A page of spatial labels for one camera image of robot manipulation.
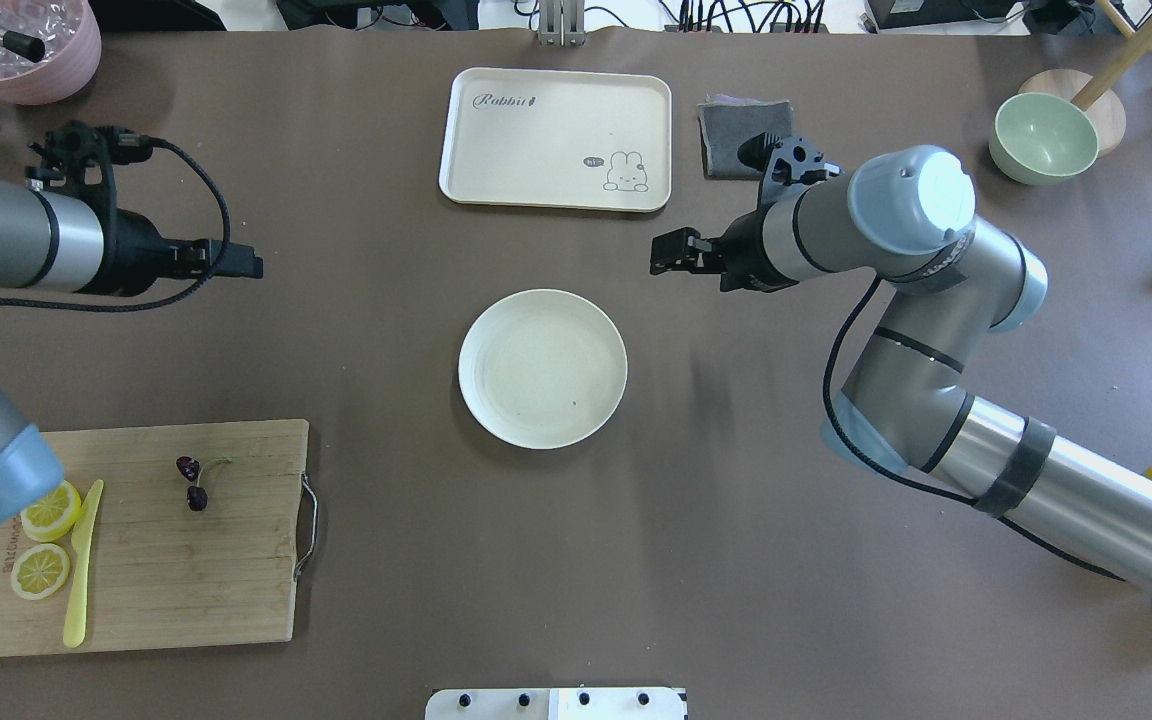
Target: white plate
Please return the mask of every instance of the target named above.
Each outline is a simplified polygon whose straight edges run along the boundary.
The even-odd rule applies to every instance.
[[[582,441],[626,393],[626,342],[599,306],[561,290],[495,302],[461,346],[461,395],[490,433],[531,450]]]
[[[669,86],[650,76],[463,70],[439,188],[470,204],[659,210],[669,199],[670,103]]]

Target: knife blade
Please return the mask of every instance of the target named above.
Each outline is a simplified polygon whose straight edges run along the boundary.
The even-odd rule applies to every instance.
[[[69,606],[65,607],[65,646],[74,649],[88,637],[88,567],[91,564],[92,532],[96,530],[96,510],[105,480],[99,478],[83,498],[83,516],[74,525],[70,543],[74,547],[74,571],[69,578]]]

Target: robotic arm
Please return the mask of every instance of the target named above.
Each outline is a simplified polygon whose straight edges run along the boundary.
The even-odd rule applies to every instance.
[[[721,274],[721,290],[776,291],[869,266],[896,295],[833,401],[824,439],[849,460],[908,467],[1152,593],[1152,482],[960,386],[984,336],[1018,327],[1046,295],[1041,262],[975,214],[950,152],[918,146],[850,177],[801,137],[756,137],[759,207],[722,237],[657,237],[652,274]]]
[[[158,278],[192,279],[194,286],[173,297],[179,300],[212,275],[264,274],[251,247],[228,242],[222,200],[227,232],[221,241],[166,240],[145,217],[118,209],[113,165],[147,160],[154,147],[184,159],[168,142],[124,128],[69,123],[47,132],[44,146],[31,147],[41,164],[26,170],[29,188],[0,182],[0,287],[132,296]],[[147,309],[173,300],[100,310]],[[38,427],[0,389],[0,523],[58,486],[63,473]]]

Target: wooden disc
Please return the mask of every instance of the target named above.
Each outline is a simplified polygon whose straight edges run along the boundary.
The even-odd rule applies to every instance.
[[[1078,70],[1046,70],[1026,79],[1020,86],[1020,92],[1046,92],[1073,100],[1091,79],[1092,76]],[[1106,91],[1100,100],[1093,103],[1091,108],[1087,108],[1087,118],[1092,120],[1096,135],[1101,141],[1101,151],[1097,152],[1097,158],[1107,156],[1123,142],[1123,135],[1128,129],[1128,113],[1123,108],[1123,101],[1119,100],[1114,91]]]

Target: light blue joint cap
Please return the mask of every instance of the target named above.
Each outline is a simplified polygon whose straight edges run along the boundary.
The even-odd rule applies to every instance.
[[[1006,333],[1018,328],[1022,323],[1033,318],[1047,297],[1047,266],[1043,265],[1043,260],[1030,252],[1028,247],[1021,245],[1020,242],[1016,247],[1020,247],[1020,258],[1025,263],[1025,279],[1020,285],[1020,300],[1016,300],[1016,305],[1006,318],[990,328],[992,333]]]
[[[851,445],[859,447],[861,452],[869,455],[870,460],[896,475],[903,473],[905,468],[909,468],[909,462],[905,462],[896,448],[893,448],[887,439],[878,433],[878,430],[869,423],[861,410],[856,410],[856,406],[851,404],[851,399],[844,393],[840,392],[833,396],[833,412],[838,416],[838,424],[842,425],[842,432],[847,433],[847,439],[850,439]],[[871,473],[874,471],[873,468],[861,462],[859,457],[856,457],[846,445],[842,445],[842,439],[838,438],[836,432],[833,432],[833,425],[829,424],[828,418],[820,424],[820,439],[829,447],[829,450],[836,452],[838,455],[855,462],[856,465],[861,465]]]
[[[0,452],[0,523],[47,495],[63,478],[65,469],[37,425],[21,430]]]
[[[972,223],[975,188],[950,151],[918,145],[861,165],[847,187],[847,210],[882,250],[927,255]]]

